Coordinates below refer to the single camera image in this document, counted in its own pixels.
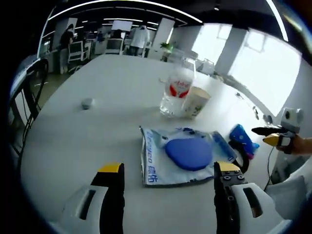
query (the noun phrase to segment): window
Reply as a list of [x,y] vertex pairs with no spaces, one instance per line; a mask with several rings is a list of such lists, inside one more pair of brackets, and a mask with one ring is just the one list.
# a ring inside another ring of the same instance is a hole
[[301,54],[287,43],[250,30],[229,75],[245,85],[276,116],[296,81]]
[[214,64],[218,61],[232,26],[228,24],[207,23],[202,26],[192,50],[201,60],[208,59]]

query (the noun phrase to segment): office floor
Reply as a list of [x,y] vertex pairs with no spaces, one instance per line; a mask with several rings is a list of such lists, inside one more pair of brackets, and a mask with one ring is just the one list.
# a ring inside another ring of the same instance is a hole
[[[48,74],[48,78],[42,88],[42,92],[38,100],[40,108],[44,106],[50,96],[70,77],[70,75],[71,74]],[[31,83],[31,88],[35,96],[39,91],[40,84],[40,80],[34,80]]]

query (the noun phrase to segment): blue round pad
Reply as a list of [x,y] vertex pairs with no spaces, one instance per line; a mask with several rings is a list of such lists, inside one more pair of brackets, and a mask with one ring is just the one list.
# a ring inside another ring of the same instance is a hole
[[165,152],[177,166],[193,172],[204,169],[213,159],[211,145],[202,138],[170,140]]

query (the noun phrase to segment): chair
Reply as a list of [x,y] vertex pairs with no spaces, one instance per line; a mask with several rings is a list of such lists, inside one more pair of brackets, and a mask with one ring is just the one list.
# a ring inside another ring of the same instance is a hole
[[[68,63],[70,64],[73,61],[80,61],[83,62],[87,59],[87,50],[83,47],[82,41],[73,42],[68,46]],[[82,67],[82,64],[78,64],[77,66],[74,66],[71,68],[68,72],[71,72],[74,70],[77,71]]]
[[108,39],[104,54],[122,55],[123,39]]

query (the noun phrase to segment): white table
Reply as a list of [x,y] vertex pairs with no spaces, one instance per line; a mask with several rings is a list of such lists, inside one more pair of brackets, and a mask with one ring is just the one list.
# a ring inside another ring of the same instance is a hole
[[[21,178],[30,199],[48,220],[60,217],[65,201],[91,183],[106,162],[125,164],[124,232],[127,234],[215,233],[213,181],[182,188],[142,186],[139,125],[189,126],[228,135],[241,123],[260,148],[245,176],[264,188],[270,146],[250,129],[262,124],[235,89],[204,74],[196,85],[212,98],[195,120],[171,120],[159,113],[172,64],[133,56],[102,55],[74,73],[46,102],[26,141]],[[95,99],[87,111],[84,98]],[[277,152],[271,155],[270,172]]]

